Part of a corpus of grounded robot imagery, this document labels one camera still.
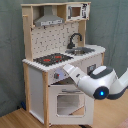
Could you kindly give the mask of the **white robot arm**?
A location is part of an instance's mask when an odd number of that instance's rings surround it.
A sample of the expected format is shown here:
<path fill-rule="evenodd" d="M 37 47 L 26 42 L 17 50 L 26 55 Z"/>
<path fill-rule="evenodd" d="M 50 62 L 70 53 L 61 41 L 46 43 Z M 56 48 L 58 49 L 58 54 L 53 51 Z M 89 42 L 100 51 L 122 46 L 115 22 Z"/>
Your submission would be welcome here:
<path fill-rule="evenodd" d="M 65 65 L 63 69 L 79 90 L 94 99 L 115 100 L 128 88 L 128 69 L 120 78 L 113 68 L 107 66 L 96 68 L 90 75 L 70 64 Z"/>

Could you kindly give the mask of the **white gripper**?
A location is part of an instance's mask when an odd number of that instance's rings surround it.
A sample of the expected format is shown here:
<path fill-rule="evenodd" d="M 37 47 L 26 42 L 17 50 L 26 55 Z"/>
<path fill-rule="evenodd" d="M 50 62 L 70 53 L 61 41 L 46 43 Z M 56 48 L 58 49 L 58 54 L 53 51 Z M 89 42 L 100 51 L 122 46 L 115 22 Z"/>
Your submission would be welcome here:
<path fill-rule="evenodd" d="M 71 77 L 76 85 L 78 85 L 83 78 L 87 77 L 87 75 L 80 68 L 74 67 L 70 64 L 65 65 L 63 70 Z"/>

